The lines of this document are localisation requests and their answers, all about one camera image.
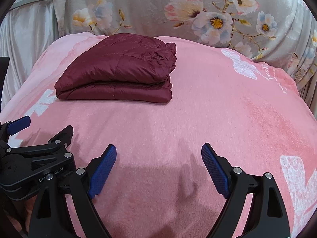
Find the yellow flower center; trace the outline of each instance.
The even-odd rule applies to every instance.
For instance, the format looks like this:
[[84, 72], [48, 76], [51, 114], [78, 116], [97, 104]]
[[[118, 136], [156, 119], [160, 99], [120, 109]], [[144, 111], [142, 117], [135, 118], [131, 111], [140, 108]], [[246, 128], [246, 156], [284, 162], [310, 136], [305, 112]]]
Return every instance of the yellow flower center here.
[[264, 32], [268, 32], [268, 31], [270, 31], [270, 27], [269, 27], [266, 23], [264, 23], [264, 24], [262, 25], [262, 30], [263, 30]]
[[85, 22], [86, 18], [81, 16], [80, 14], [76, 14], [73, 16], [73, 20], [79, 21], [79, 22]]
[[96, 6], [101, 5], [103, 3], [103, 0], [98, 0], [96, 3]]
[[222, 25], [223, 25], [223, 21], [221, 19], [219, 19], [219, 18], [212, 18], [210, 20], [210, 23], [216, 29], [222, 28]]

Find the gray curtain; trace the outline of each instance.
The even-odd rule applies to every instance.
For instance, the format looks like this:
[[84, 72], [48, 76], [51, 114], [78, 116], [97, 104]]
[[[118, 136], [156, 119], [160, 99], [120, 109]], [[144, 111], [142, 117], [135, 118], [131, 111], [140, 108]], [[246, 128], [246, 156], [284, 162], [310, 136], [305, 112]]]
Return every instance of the gray curtain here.
[[0, 56], [10, 57], [10, 64], [4, 81], [2, 108], [28, 78], [40, 55], [58, 38], [54, 34], [55, 21], [53, 0], [20, 6], [4, 18], [0, 26]]

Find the bed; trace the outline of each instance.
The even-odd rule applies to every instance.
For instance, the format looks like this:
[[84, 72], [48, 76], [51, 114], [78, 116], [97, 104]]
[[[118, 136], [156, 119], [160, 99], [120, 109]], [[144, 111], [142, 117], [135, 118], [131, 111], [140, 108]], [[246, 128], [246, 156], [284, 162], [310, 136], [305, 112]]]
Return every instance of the bed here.
[[[249, 173], [272, 172], [292, 237], [300, 237], [317, 207], [317, 123], [295, 81], [280, 68], [226, 47], [159, 36], [177, 47], [170, 103], [58, 100], [57, 79], [104, 38], [89, 32], [66, 35], [45, 50], [0, 114], [2, 122], [31, 117], [30, 128], [10, 138], [10, 146], [45, 143], [71, 124], [69, 150], [77, 167], [84, 167], [115, 144], [117, 162], [94, 201], [112, 236], [205, 237], [224, 204], [199, 156], [209, 142]], [[236, 236], [246, 216], [245, 210]]]

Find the floral fabric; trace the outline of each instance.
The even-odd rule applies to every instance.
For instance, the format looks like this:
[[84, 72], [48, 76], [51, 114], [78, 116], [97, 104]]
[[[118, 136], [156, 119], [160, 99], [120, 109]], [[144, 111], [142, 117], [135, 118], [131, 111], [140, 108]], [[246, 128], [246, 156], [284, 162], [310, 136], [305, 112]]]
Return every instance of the floral fabric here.
[[303, 0], [54, 0], [54, 6], [60, 36], [175, 36], [283, 68], [317, 117], [317, 27]]

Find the fabric fold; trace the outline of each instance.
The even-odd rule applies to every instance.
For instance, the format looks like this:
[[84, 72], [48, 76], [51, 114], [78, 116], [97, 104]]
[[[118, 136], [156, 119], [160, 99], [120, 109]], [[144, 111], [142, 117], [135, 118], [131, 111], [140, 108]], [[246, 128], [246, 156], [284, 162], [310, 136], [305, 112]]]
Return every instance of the fabric fold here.
[[60, 99], [172, 99], [169, 74], [176, 45], [135, 34], [115, 34], [78, 56], [55, 84]]

